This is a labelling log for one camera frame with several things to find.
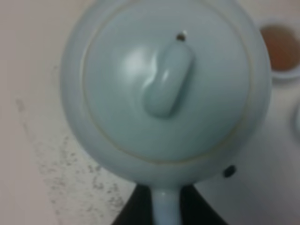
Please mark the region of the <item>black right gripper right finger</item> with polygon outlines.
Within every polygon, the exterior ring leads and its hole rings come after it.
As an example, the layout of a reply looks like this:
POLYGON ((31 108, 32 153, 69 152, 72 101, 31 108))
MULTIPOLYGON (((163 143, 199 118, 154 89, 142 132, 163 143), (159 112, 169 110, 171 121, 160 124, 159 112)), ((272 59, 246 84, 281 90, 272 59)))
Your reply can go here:
POLYGON ((225 225, 193 185, 181 190, 180 210, 184 225, 225 225))

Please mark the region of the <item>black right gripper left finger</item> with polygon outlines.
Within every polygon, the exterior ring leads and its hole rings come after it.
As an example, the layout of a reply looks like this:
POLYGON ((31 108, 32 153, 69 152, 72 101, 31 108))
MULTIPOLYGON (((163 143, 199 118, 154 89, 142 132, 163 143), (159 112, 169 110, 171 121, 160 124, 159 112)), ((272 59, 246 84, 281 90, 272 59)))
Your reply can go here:
POLYGON ((153 225, 150 189, 137 185, 113 225, 153 225))

